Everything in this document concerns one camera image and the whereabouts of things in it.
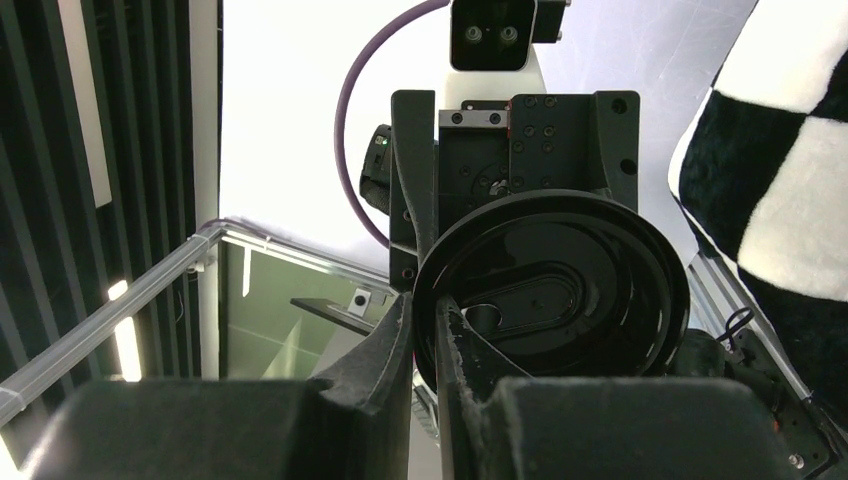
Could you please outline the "black plastic cup lid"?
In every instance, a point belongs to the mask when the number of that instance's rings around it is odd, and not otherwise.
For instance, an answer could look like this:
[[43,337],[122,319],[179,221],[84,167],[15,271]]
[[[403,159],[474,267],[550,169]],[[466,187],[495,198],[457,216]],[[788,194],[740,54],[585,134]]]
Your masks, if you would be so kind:
[[671,243],[645,218],[575,190],[492,201],[446,230],[413,289],[418,369],[437,384],[436,306],[489,307],[483,339],[536,376],[660,376],[687,329],[690,294]]

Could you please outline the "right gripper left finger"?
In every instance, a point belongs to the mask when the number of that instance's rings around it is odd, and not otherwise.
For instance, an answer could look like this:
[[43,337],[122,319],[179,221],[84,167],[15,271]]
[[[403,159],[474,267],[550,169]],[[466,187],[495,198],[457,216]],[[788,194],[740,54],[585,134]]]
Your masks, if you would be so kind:
[[51,419],[26,479],[403,479],[412,300],[305,380],[92,382]]

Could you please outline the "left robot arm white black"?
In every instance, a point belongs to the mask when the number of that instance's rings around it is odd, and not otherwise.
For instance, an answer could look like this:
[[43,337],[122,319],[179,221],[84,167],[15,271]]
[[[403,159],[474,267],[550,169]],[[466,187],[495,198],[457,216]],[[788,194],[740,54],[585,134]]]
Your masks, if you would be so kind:
[[445,107],[501,122],[456,125],[434,143],[439,230],[506,193],[584,191],[638,208],[640,97],[635,91],[548,94],[538,59],[515,72],[452,72]]

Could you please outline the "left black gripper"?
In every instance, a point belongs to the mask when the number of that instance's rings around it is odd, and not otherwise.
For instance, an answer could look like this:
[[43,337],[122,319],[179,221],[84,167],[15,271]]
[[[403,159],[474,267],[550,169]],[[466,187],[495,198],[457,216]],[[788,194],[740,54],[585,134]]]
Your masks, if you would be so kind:
[[412,288],[416,235],[431,247],[452,225],[509,193],[570,189],[639,208],[640,96],[517,94],[437,110],[435,94],[391,97],[389,283]]

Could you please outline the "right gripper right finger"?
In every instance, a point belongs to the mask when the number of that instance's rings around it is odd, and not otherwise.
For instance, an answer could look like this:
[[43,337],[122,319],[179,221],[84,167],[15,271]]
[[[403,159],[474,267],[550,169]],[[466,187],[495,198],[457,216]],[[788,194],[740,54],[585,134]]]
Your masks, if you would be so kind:
[[447,479],[791,479],[746,386],[716,378],[530,378],[436,306]]

